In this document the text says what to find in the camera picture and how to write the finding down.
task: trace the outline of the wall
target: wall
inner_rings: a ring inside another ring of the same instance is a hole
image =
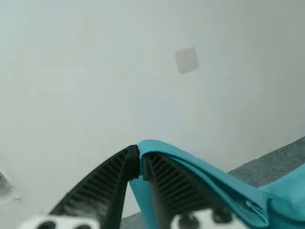
[[[227,171],[305,134],[302,0],[0,4],[0,158],[22,196],[7,228],[141,139]],[[199,70],[180,75],[193,45]]]

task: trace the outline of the ridged rubber pad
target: ridged rubber pad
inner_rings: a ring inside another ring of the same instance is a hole
[[[103,229],[119,228],[127,182],[138,178],[139,164],[138,147],[125,148],[86,176],[50,214],[95,218]]]
[[[143,176],[150,183],[161,229],[169,229],[175,215],[221,205],[196,174],[175,161],[158,152],[149,153],[142,160]]]

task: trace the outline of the teal cloth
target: teal cloth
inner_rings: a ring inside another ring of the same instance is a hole
[[[250,228],[305,228],[305,217],[303,213],[294,214],[289,213],[289,210],[297,210],[292,205],[285,205],[289,198],[284,198],[276,192],[276,186],[281,183],[274,182],[268,186],[257,189],[252,187],[237,178],[225,173],[224,171],[213,167],[212,165],[202,161],[199,158],[188,154],[170,144],[156,141],[145,140],[138,143],[140,151],[140,158],[143,155],[151,152],[159,152],[166,155],[168,158],[184,165],[191,171],[199,175],[212,190],[214,190],[224,202],[231,208],[231,210]],[[286,179],[284,185],[288,184],[289,178]],[[158,223],[154,212],[150,188],[147,181],[140,176],[130,182],[133,193],[141,209],[144,221],[149,229],[158,229]],[[274,211],[274,208],[281,206],[285,208]]]

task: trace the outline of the gray carpet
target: gray carpet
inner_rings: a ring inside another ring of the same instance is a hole
[[[305,137],[250,161],[229,172],[243,182],[259,187],[276,181],[305,163]],[[121,229],[144,229],[141,213],[122,219]]]

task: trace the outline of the square patch on wall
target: square patch on wall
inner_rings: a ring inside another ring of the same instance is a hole
[[[175,57],[180,74],[194,71],[199,67],[195,47],[176,51]]]

